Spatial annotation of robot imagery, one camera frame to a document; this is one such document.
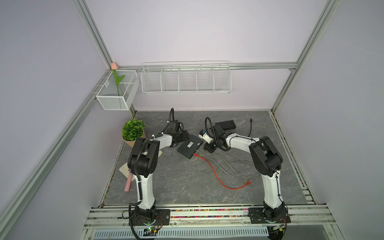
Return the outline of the large black network switch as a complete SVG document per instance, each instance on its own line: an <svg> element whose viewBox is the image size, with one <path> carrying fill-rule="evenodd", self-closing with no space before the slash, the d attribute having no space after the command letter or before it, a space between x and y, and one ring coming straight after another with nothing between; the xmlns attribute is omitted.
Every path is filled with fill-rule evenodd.
<svg viewBox="0 0 384 240"><path fill-rule="evenodd" d="M190 135L190 137L182 143L182 145L177 149L178 153L182 156L191 159L194 153L200 148L203 144L203 140L196 135Z"/></svg>

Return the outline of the small black network switch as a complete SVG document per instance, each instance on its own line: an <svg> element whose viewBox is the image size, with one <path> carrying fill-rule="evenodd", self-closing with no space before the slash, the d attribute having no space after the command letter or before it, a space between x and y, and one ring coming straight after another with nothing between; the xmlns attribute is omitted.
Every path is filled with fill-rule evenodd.
<svg viewBox="0 0 384 240"><path fill-rule="evenodd" d="M219 125L224 131L236 129L236 124L233 120L218 122L216 125Z"/></svg>

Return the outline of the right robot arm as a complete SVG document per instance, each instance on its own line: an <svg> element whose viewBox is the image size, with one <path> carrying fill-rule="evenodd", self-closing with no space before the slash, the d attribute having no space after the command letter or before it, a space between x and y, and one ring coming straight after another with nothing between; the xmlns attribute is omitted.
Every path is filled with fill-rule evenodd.
<svg viewBox="0 0 384 240"><path fill-rule="evenodd" d="M279 220L285 224L290 222L280 183L283 158L269 137L252 138L236 133L227 134L219 124L213 125L209 117L205 118L205 129L200 132L199 137L206 142L204 150L211 154L216 149L224 152L238 149L249 153L263 180L264 209L259 214L260 217L268 223Z"/></svg>

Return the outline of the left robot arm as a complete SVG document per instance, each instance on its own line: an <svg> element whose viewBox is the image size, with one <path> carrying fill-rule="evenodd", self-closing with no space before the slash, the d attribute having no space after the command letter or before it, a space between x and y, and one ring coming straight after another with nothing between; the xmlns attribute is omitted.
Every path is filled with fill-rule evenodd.
<svg viewBox="0 0 384 240"><path fill-rule="evenodd" d="M138 200L134 204L137 210L153 211L156 209L153 173L158 164L160 150L174 148L188 138L188 131L184 130L182 122L175 119L173 108L170 110L166 127L160 133L149 138L137 137L127 162L137 185Z"/></svg>

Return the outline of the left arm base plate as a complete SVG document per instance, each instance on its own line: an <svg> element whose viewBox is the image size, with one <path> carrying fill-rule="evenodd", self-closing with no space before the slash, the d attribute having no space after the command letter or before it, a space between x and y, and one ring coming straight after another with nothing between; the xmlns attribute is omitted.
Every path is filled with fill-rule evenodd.
<svg viewBox="0 0 384 240"><path fill-rule="evenodd" d="M129 211L129 219L133 226L168 226L171 219L170 209L133 209Z"/></svg>

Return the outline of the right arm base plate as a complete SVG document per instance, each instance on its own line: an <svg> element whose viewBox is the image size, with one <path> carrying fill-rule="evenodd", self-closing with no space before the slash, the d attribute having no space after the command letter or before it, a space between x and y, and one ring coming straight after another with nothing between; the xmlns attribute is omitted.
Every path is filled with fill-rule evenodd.
<svg viewBox="0 0 384 240"><path fill-rule="evenodd" d="M288 224L291 218L286 208L249 208L248 217L252 224Z"/></svg>

